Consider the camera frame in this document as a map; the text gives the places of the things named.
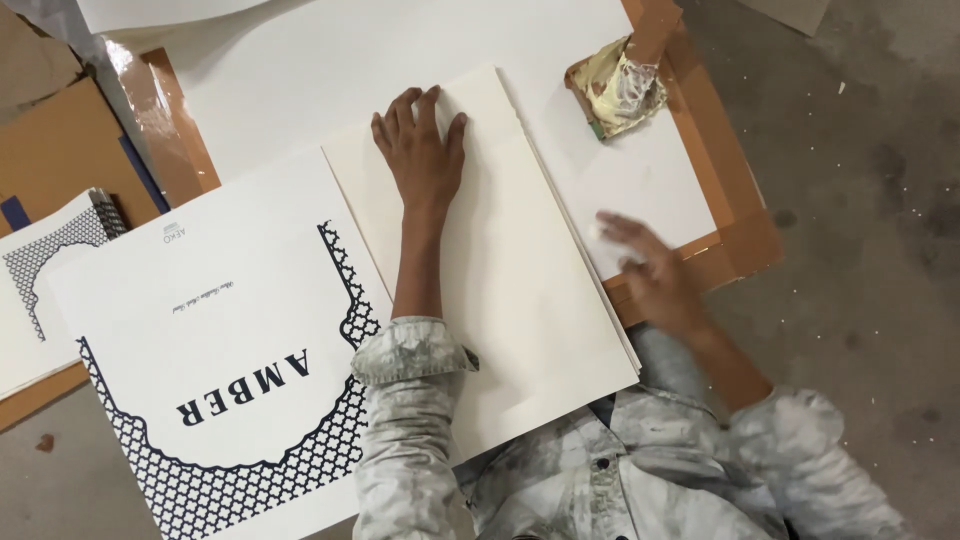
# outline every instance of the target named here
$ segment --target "shirt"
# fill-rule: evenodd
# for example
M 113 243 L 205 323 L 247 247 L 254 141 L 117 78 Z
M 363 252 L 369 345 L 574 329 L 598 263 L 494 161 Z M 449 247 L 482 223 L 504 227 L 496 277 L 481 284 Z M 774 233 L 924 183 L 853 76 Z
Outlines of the shirt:
M 369 427 L 355 539 L 454 538 L 452 389 L 478 368 L 433 318 L 398 318 L 358 350 Z M 779 387 L 728 430 L 705 406 L 654 388 L 632 386 L 613 403 L 609 426 L 582 407 L 462 482 L 478 538 L 785 540 L 784 520 L 801 538 L 915 538 L 840 448 L 843 417 L 817 392 Z

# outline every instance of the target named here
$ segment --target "left hand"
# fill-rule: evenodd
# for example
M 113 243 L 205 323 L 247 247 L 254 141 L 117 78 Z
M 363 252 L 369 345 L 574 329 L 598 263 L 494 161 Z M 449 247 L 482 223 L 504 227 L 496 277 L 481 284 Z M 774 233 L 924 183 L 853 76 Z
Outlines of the left hand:
M 373 141 L 394 173 L 403 200 L 405 228 L 442 229 L 446 211 L 460 188 L 467 116 L 461 112 L 453 118 L 444 144 L 437 130 L 439 97 L 439 86 L 426 92 L 407 88 L 385 116 L 373 114 Z M 420 113 L 416 121 L 415 101 Z

